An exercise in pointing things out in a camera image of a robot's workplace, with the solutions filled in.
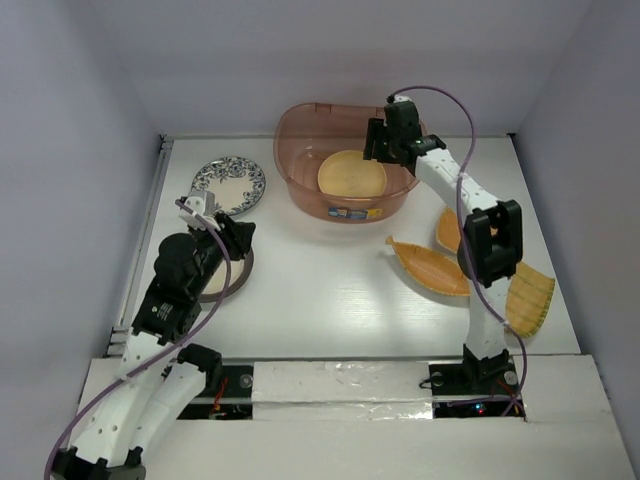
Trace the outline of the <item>green edged bamboo tray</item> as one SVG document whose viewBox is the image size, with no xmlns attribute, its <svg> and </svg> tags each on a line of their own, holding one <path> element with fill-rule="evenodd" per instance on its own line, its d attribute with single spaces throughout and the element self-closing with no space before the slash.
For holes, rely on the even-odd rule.
<svg viewBox="0 0 640 480">
<path fill-rule="evenodd" d="M 525 262 L 517 265 L 506 300 L 506 320 L 521 338 L 531 338 L 544 324 L 556 286 L 548 277 Z"/>
</svg>

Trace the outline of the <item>orange woven bamboo tray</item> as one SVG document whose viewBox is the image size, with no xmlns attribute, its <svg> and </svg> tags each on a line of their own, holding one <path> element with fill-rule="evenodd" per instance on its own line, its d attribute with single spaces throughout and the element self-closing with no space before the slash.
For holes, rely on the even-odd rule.
<svg viewBox="0 0 640 480">
<path fill-rule="evenodd" d="M 458 252 L 461 234 L 457 223 L 457 216 L 453 210 L 446 207 L 439 217 L 435 232 L 438 245 L 452 254 Z"/>
</svg>

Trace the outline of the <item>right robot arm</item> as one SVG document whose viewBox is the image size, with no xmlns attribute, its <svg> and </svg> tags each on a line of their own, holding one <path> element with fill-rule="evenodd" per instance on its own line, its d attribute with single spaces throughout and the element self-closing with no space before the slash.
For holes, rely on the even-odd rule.
<svg viewBox="0 0 640 480">
<path fill-rule="evenodd" d="M 507 376 L 518 375 L 505 335 L 506 298 L 523 258 L 522 210 L 481 187 L 457 163 L 446 144 L 422 130 L 417 107 L 398 93 L 388 97 L 382 118 L 368 122 L 363 157 L 399 165 L 428 185 L 457 218 L 457 261 L 470 286 L 469 331 L 461 361 L 430 367 L 427 384 L 436 396 L 505 398 Z"/>
</svg>

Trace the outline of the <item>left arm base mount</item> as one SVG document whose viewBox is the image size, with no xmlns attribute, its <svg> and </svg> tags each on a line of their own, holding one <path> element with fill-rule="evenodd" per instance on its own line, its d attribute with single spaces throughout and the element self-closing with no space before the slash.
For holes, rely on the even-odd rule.
<svg viewBox="0 0 640 480">
<path fill-rule="evenodd" d="M 179 420 L 251 420 L 253 364 L 227 364 L 217 388 L 208 388 L 179 414 Z"/>
</svg>

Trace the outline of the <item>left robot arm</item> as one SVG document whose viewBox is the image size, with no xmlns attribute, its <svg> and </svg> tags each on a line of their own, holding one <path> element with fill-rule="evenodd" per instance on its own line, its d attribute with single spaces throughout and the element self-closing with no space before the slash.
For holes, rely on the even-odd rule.
<svg viewBox="0 0 640 480">
<path fill-rule="evenodd" d="M 143 479 L 145 462 L 184 408 L 223 388 L 219 352 L 193 343 L 208 322 L 200 297 L 220 269 L 251 251 L 256 226 L 189 211 L 186 233 L 159 245 L 154 277 L 129 329 L 112 383 L 72 420 L 50 453 L 47 479 Z"/>
</svg>

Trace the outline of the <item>brown rimmed cream plate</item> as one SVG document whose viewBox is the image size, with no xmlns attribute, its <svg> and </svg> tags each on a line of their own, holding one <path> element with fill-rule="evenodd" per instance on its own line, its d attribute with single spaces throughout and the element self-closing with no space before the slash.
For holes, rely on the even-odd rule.
<svg viewBox="0 0 640 480">
<path fill-rule="evenodd" d="M 250 250 L 243 259 L 231 261 L 230 277 L 227 277 L 227 264 L 223 261 L 200 295 L 200 301 L 205 304 L 216 302 L 223 293 L 226 280 L 229 280 L 226 295 L 229 296 L 234 294 L 247 282 L 253 270 L 253 266 L 253 250 Z"/>
</svg>

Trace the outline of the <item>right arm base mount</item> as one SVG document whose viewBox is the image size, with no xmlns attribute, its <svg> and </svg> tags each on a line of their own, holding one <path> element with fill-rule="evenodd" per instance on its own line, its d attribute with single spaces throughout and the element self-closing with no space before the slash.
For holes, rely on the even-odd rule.
<svg viewBox="0 0 640 480">
<path fill-rule="evenodd" d="M 418 386 L 436 398 L 436 416 L 526 417 L 516 367 L 505 348 L 479 358 L 464 344 L 461 360 L 430 364 Z"/>
</svg>

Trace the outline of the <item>yellow plastic plate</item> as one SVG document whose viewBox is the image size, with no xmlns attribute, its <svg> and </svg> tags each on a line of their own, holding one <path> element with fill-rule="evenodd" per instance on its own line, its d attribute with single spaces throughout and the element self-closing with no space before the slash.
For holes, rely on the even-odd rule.
<svg viewBox="0 0 640 480">
<path fill-rule="evenodd" d="M 322 162 L 317 182 L 320 191 L 327 195 L 367 198 L 384 193 L 387 176 L 381 163 L 364 160 L 360 151 L 343 150 Z"/>
</svg>

